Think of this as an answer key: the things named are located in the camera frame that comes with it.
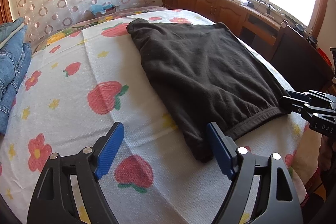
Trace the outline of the pink floral bedspread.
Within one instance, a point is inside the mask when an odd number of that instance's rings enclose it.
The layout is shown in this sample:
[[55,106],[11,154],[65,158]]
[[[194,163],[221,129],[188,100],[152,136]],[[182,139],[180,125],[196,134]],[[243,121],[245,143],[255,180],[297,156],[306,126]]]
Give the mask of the pink floral bedspread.
[[138,8],[132,8],[132,9],[124,9],[121,11],[114,12],[109,15],[103,15],[98,18],[89,19],[80,23],[76,23],[68,28],[65,28],[64,30],[61,30],[53,35],[51,35],[49,38],[46,38],[43,40],[34,50],[35,52],[38,52],[40,50],[45,49],[49,45],[57,42],[58,40],[65,38],[67,36],[74,37],[79,34],[80,31],[85,30],[86,28],[90,28],[92,26],[108,22],[114,19],[124,18],[131,15],[137,15],[137,14],[143,14],[147,12],[155,12],[155,11],[164,11],[167,10],[167,8],[162,6],[145,6],[145,7],[138,7]]

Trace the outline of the cardboard box with blue bag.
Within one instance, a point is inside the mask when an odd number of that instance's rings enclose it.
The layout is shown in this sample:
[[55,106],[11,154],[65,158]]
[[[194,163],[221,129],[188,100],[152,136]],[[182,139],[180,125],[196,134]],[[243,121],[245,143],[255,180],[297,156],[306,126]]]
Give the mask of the cardboard box with blue bag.
[[110,2],[105,2],[102,5],[98,4],[92,5],[90,7],[90,11],[92,12],[95,18],[98,18],[103,15],[109,15],[115,13],[117,11],[117,6],[113,5]]

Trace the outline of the wooden sideboard cabinet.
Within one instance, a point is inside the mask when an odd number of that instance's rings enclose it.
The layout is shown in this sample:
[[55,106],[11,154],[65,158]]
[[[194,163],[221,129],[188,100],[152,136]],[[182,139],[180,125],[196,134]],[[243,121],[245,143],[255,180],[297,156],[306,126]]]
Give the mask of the wooden sideboard cabinet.
[[168,9],[196,12],[224,23],[238,38],[260,53],[299,92],[327,91],[333,69],[309,40],[286,21],[276,23],[232,0],[162,0]]

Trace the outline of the white floral towel sheet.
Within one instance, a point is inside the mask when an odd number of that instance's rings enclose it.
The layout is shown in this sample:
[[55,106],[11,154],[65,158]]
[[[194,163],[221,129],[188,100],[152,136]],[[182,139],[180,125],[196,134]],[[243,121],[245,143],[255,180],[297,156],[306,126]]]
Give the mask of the white floral towel sheet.
[[1,134],[2,208],[25,223],[49,156],[93,145],[115,122],[125,137],[100,186],[120,223],[210,223],[230,186],[197,161],[149,84],[127,25],[104,22],[34,53]]

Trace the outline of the folded blue jeans stack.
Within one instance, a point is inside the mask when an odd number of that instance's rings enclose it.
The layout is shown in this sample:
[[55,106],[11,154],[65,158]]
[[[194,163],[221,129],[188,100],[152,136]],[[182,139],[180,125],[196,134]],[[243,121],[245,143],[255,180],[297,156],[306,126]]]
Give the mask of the folded blue jeans stack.
[[31,62],[32,49],[25,43],[27,26],[20,17],[1,24],[1,134],[6,133],[15,97]]

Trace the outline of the black shorts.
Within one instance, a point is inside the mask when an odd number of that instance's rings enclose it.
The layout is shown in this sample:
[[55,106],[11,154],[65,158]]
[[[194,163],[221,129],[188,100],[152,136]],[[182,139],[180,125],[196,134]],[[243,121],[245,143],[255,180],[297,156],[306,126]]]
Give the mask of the black shorts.
[[236,140],[286,114],[280,106],[285,89],[225,24],[136,19],[126,29],[196,160],[213,158],[209,123]]

